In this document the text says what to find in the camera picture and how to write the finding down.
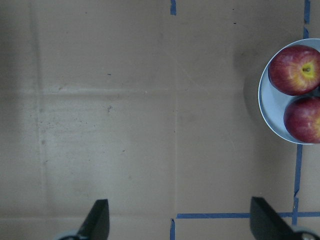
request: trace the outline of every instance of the light blue plate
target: light blue plate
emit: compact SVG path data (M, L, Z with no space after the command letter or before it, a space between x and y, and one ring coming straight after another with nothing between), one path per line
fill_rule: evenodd
M293 46L293 45L306 45L314 49L317 49L320 52L320 39L318 38L308 38L308 39L295 41L283 47L282 49L287 48L289 46ZM295 144L310 145L311 143L301 142L295 139L293 136L291 136L284 124L284 113L285 113L286 107L289 104L289 102L291 102L294 98L296 98L296 96L286 95L278 91L274 86L271 85L269 81L269 76L268 76L269 64L271 60L281 50L279 50L270 59L270 61L265 66L263 73L261 75L259 88L258 88L258 101L259 101L260 111L266 124L279 137Z

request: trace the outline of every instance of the red apple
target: red apple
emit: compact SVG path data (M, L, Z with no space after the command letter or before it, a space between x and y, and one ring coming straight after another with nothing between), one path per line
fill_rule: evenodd
M320 97L303 97L290 103L284 111L283 122L297 140L320 143Z
M271 84L284 94L311 92L320 84L320 52L305 45L286 47L271 60L268 75Z

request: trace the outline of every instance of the blue tape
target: blue tape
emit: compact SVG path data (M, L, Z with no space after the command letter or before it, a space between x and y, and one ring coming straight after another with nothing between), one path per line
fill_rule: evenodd
M296 160L295 160L295 176L294 176L294 195L293 195L293 208L292 208L292 225L296 226L298 223L298 208L299 198L297 194L300 190L301 167L302 167L302 150L303 145L296 146Z
M309 31L305 27L303 27L303 39L309 38Z
M310 0L304 0L304 23L310 23Z
M278 212L281 218L291 218L292 212ZM250 213L179 213L177 219L248 219Z
M171 219L171 227L170 227L170 240L176 239L176 223L175 220Z
M295 176L294 176L294 195L296 197L300 190L301 166L302 166L302 149L303 145L296 146L296 160L295 160Z
M320 211L302 211L298 212L299 218L319 218Z
M171 0L170 14L177 15L177 3L176 0Z
M293 198L293 209L292 209L292 220L291 224L296 226L298 223L298 207L299 207L299 198Z

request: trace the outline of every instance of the cardboard surface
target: cardboard surface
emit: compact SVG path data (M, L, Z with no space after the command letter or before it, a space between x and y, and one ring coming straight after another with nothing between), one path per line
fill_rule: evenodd
M303 15L303 0L184 0L176 15L170 1L2 1L1 236L53 239L101 198L111 240L168 239L177 213L246 213L251 196L291 212L297 146L257 91ZM317 146L303 151L300 209L320 211ZM176 231L252 239L248 219Z

